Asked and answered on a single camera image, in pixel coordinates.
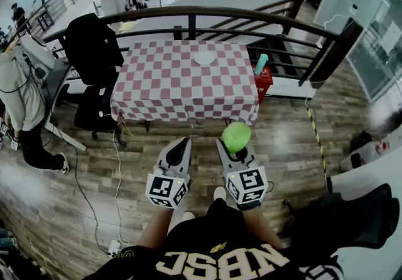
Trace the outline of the white desk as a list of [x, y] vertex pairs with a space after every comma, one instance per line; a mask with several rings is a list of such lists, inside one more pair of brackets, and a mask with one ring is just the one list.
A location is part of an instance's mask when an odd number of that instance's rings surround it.
[[399, 199], [398, 226], [382, 248], [350, 247], [336, 252], [345, 280], [392, 280], [402, 267], [402, 147], [331, 180], [333, 190], [344, 200], [359, 198], [384, 183]]

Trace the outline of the red box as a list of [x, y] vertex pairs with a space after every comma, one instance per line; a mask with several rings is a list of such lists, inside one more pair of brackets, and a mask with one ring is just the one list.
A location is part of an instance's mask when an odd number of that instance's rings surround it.
[[273, 85], [271, 69], [269, 67], [264, 67], [259, 75], [253, 73], [253, 79], [251, 82], [254, 82], [256, 85], [259, 104], [261, 104], [267, 95], [268, 89]]

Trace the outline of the person's left forearm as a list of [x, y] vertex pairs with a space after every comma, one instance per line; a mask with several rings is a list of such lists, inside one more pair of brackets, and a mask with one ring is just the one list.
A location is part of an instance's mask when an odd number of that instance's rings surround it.
[[158, 249], [168, 234], [173, 208], [158, 207], [139, 238], [138, 245]]

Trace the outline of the person's black jersey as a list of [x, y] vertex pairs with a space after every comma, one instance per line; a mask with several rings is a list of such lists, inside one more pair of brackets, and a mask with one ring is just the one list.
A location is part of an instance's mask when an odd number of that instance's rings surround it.
[[247, 229], [223, 199], [206, 215], [179, 223], [157, 249], [123, 249], [83, 280], [344, 280], [331, 258], [301, 263]]

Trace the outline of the white power strip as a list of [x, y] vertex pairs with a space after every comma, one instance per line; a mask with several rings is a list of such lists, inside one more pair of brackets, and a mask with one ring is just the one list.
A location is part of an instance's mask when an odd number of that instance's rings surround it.
[[121, 243], [119, 240], [111, 240], [110, 246], [108, 248], [107, 254], [113, 258], [121, 251]]

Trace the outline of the grey desk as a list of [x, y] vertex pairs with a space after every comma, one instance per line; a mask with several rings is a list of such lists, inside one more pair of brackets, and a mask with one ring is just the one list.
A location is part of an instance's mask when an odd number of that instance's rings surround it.
[[87, 147], [76, 139], [59, 130], [53, 116], [53, 110], [56, 106], [58, 96], [64, 86], [67, 77], [70, 75], [71, 65], [66, 57], [56, 59], [54, 69], [48, 74], [43, 84], [42, 93], [46, 103], [46, 114], [43, 122], [43, 128], [53, 133], [66, 143], [74, 146], [76, 149], [86, 151]]

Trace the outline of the white bag with red print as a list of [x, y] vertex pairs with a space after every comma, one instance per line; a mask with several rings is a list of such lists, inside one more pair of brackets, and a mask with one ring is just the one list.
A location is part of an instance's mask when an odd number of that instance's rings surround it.
[[344, 158], [339, 164], [340, 171], [343, 173], [364, 166], [365, 164], [375, 161], [399, 147], [402, 147], [402, 139], [399, 141], [381, 140], [369, 142], [363, 147], [354, 150], [348, 157]]

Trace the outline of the yellow black floor tape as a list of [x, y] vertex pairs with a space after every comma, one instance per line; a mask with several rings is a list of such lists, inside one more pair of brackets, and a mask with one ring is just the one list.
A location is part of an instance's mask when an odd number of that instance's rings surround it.
[[317, 141], [317, 144], [318, 144], [318, 147], [319, 147], [319, 150], [320, 150], [320, 156], [321, 156], [322, 165], [323, 165], [323, 174], [324, 174], [324, 178], [326, 180], [327, 179], [327, 166], [326, 166], [326, 162], [325, 162], [325, 156], [324, 156], [324, 152], [323, 152], [322, 143], [321, 143], [318, 131], [317, 131], [316, 123], [314, 121], [314, 118], [312, 116], [312, 112], [311, 112], [309, 106], [306, 105], [306, 109], [307, 109], [308, 118], [310, 119], [312, 129], [313, 129], [313, 132], [315, 134], [316, 141]]

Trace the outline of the black floor bag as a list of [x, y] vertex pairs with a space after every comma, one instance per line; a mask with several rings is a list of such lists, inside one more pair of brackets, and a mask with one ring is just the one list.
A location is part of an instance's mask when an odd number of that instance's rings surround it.
[[366, 131], [360, 132], [358, 135], [354, 136], [350, 142], [350, 153], [363, 147], [367, 143], [372, 141], [372, 135]]

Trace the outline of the dark wooden railing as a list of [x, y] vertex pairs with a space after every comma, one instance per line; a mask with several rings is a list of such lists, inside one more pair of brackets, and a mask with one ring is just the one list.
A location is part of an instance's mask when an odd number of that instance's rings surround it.
[[251, 62], [255, 64], [262, 53], [273, 57], [266, 67], [274, 77], [288, 78], [303, 85], [310, 77], [327, 78], [346, 57], [362, 33], [362, 26], [355, 19], [341, 34], [302, 23], [284, 13], [294, 13], [293, 8], [283, 8], [272, 13], [260, 9], [246, 10], [223, 7], [172, 6], [127, 11], [99, 18], [108, 26], [118, 21], [137, 21], [149, 18], [184, 16], [188, 26], [147, 29], [116, 33], [116, 39], [144, 35], [172, 34], [174, 39], [185, 41], [216, 39], [227, 43], [238, 36], [256, 37], [247, 44]]

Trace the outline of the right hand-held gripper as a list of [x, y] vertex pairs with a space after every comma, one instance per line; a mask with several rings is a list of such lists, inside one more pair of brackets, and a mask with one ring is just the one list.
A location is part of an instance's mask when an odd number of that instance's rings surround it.
[[237, 156], [230, 154], [223, 140], [217, 138], [217, 150], [224, 169], [225, 187], [239, 205], [260, 201], [268, 189], [264, 166], [258, 166], [256, 153], [246, 145]]

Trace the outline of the white plate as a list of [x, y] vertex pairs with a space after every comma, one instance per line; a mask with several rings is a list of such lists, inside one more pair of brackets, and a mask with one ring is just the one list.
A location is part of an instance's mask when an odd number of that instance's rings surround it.
[[215, 56], [210, 51], [198, 51], [193, 60], [201, 67], [208, 67], [214, 62]]

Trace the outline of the black wristband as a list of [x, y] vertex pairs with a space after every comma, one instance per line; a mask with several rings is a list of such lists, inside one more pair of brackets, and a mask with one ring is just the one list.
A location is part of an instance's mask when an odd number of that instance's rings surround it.
[[243, 203], [243, 204], [237, 204], [237, 208], [244, 212], [247, 210], [252, 210], [254, 208], [258, 208], [261, 206], [261, 202], [260, 201], [253, 201], [253, 202], [249, 202], [249, 203]]

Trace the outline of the person's right forearm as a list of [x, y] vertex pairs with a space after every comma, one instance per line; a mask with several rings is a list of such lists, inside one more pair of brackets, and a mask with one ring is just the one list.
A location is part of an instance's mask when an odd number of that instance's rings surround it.
[[269, 225], [268, 220], [263, 215], [261, 207], [254, 207], [250, 210], [242, 211], [242, 216], [247, 225], [248, 231], [259, 240], [266, 242], [276, 249], [284, 249], [284, 245], [275, 231]]

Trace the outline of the red white checkered tablecloth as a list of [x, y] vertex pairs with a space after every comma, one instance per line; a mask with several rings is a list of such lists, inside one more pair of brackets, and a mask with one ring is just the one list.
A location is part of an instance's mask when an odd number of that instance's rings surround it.
[[[201, 67], [198, 51], [215, 60]], [[245, 45], [215, 41], [132, 43], [115, 84], [111, 116], [122, 121], [232, 119], [253, 125], [259, 101]]]

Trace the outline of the black office chair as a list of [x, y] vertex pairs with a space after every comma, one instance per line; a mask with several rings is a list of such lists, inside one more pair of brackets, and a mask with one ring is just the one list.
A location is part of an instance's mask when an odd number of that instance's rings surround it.
[[103, 102], [104, 92], [101, 88], [88, 86], [79, 97], [74, 125], [86, 131], [90, 131], [93, 140], [98, 139], [98, 132], [113, 131], [117, 143], [125, 147], [126, 143], [121, 140], [118, 123], [111, 116], [110, 100]]
[[65, 54], [86, 85], [106, 87], [117, 78], [124, 58], [115, 32], [96, 14], [80, 16], [67, 27]]

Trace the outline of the teal bottle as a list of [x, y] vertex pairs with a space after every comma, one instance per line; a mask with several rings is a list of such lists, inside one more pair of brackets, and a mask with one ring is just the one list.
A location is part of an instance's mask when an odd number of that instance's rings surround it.
[[257, 64], [254, 68], [254, 74], [255, 75], [260, 75], [261, 72], [263, 71], [263, 68], [265, 67], [267, 61], [269, 60], [269, 57], [267, 54], [262, 53], [257, 61]]

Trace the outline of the black cloth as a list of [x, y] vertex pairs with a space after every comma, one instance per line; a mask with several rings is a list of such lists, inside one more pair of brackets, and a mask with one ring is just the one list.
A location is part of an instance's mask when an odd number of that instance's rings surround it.
[[355, 200], [331, 193], [299, 210], [288, 200], [283, 204], [295, 218], [291, 230], [294, 249], [311, 248], [328, 254], [343, 247], [380, 249], [399, 222], [399, 200], [387, 183]]

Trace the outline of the green round object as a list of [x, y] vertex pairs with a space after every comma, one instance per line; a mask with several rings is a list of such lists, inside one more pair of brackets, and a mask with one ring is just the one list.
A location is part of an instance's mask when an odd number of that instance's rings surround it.
[[251, 128], [243, 122], [232, 122], [222, 133], [222, 141], [231, 154], [245, 148], [251, 138]]

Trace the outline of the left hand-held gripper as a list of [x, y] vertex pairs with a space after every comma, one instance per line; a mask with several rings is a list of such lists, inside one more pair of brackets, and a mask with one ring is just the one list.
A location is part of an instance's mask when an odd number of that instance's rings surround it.
[[175, 209], [189, 191], [192, 142], [181, 137], [164, 147], [148, 175], [145, 195], [156, 206]]

